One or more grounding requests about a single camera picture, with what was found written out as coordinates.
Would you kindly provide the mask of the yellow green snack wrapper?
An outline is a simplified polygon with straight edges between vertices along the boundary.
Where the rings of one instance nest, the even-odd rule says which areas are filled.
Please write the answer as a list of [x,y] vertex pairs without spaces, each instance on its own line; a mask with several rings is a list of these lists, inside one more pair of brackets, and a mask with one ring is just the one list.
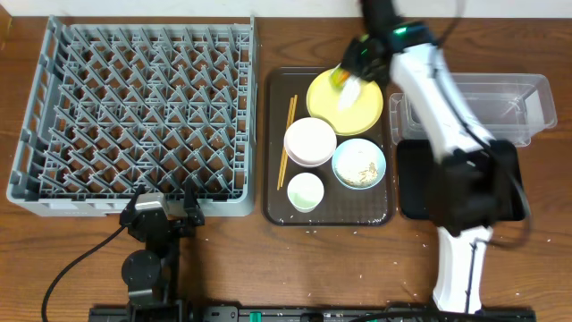
[[351,73],[344,70],[340,66],[336,66],[330,72],[330,83],[336,89],[342,89],[345,86],[345,83],[350,78]]

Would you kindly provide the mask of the white napkin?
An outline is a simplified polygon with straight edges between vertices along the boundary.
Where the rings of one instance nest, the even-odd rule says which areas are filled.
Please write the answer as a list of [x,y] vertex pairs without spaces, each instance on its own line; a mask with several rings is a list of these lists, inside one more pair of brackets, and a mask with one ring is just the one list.
[[340,111],[348,109],[358,100],[361,92],[361,79],[350,76],[341,87],[341,93],[338,102]]

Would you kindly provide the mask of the light blue bowl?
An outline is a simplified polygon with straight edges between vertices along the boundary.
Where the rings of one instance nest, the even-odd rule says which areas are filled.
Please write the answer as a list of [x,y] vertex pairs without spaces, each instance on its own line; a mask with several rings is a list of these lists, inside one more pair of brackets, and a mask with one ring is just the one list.
[[335,149],[332,156],[334,176],[351,190],[373,188],[381,182],[386,170],[384,153],[371,140],[346,140]]

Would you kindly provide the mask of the white pink bowl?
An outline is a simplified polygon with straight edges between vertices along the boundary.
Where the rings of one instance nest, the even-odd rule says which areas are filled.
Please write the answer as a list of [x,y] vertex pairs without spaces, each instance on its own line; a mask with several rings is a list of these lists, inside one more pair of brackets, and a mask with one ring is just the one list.
[[283,144],[288,157],[297,165],[312,168],[326,163],[337,148],[337,136],[329,123],[305,117],[285,132]]

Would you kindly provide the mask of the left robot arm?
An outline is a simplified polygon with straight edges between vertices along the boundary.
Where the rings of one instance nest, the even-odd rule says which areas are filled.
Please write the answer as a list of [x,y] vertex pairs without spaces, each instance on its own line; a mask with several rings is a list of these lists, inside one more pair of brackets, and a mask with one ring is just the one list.
[[131,253],[122,264],[128,287],[128,316],[132,321],[186,321],[187,303],[179,298],[180,241],[195,235],[205,224],[191,180],[183,186],[180,213],[171,219],[162,192],[145,193],[139,186],[120,214],[120,226],[143,250]]

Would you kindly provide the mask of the white green cup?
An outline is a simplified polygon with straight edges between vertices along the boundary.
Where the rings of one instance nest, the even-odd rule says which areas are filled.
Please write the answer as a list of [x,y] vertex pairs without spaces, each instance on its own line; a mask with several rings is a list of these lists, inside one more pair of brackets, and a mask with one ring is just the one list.
[[324,184],[315,174],[297,174],[288,184],[287,197],[298,212],[309,213],[322,201]]

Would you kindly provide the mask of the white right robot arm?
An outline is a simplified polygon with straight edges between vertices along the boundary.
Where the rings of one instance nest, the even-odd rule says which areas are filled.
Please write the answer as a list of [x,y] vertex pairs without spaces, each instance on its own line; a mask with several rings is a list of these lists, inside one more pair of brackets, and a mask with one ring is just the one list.
[[457,21],[436,37],[424,22],[404,21],[391,1],[359,5],[365,34],[351,40],[331,77],[341,91],[339,106],[353,105],[363,82],[382,79],[412,100],[433,154],[426,207],[439,238],[435,314],[483,318],[487,248],[519,248],[531,233],[516,149],[480,123],[452,79],[442,47]]

